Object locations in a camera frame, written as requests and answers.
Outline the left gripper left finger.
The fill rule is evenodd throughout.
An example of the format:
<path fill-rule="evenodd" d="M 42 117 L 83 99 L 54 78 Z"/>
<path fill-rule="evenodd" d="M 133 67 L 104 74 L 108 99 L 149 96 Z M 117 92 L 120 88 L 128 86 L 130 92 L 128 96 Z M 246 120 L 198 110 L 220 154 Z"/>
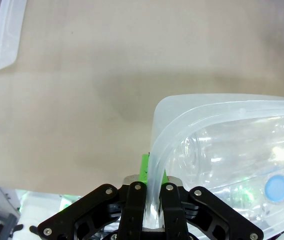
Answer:
<path fill-rule="evenodd" d="M 37 226 L 42 240 L 88 240 L 105 226 L 120 221 L 118 240 L 142 239 L 147 198 L 149 155 L 142 156 L 138 175 L 120 188 L 103 184 Z"/>

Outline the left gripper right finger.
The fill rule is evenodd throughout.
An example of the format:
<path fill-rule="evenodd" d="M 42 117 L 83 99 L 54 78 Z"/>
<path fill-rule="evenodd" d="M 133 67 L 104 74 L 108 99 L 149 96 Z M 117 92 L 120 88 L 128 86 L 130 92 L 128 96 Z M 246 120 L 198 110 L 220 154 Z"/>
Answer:
<path fill-rule="evenodd" d="M 264 232 L 203 186 L 187 191 L 173 182 L 161 185 L 159 200 L 168 240 L 195 240 L 188 225 L 210 240 L 262 240 Z"/>

